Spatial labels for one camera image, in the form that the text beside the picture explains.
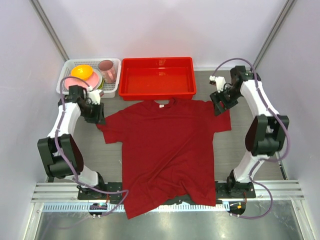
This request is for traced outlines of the red t-shirt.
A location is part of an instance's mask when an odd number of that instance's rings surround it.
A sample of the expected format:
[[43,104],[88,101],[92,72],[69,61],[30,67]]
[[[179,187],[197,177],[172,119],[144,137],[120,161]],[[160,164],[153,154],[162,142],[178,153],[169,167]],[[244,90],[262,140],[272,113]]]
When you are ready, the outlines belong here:
[[229,112],[215,115],[211,101],[146,100],[109,115],[97,128],[107,144],[122,144],[128,219],[184,195],[198,205],[216,204],[213,141],[231,130]]

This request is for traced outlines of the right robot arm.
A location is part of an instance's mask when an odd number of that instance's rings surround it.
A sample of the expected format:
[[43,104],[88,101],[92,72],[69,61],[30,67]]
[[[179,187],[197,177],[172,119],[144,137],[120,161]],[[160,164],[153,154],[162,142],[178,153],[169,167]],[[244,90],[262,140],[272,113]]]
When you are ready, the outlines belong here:
[[216,188],[218,198],[254,198],[253,177],[264,162],[280,152],[285,144],[290,120],[272,106],[263,89],[261,78],[253,70],[237,65],[230,70],[231,82],[221,76],[210,76],[209,83],[216,86],[210,95],[214,114],[219,116],[238,104],[243,97],[251,111],[253,121],[244,139],[245,154],[233,169],[226,183]]

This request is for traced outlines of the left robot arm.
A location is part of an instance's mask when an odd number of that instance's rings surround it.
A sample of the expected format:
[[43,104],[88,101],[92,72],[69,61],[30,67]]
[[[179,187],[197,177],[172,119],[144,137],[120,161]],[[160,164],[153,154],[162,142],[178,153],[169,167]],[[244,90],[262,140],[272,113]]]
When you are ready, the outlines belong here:
[[37,142],[45,173],[50,179],[71,180],[77,184],[80,193],[97,200],[107,192],[103,177],[85,166],[73,135],[80,117],[89,124],[105,123],[103,95],[101,89],[70,86],[68,94],[60,96],[52,130]]

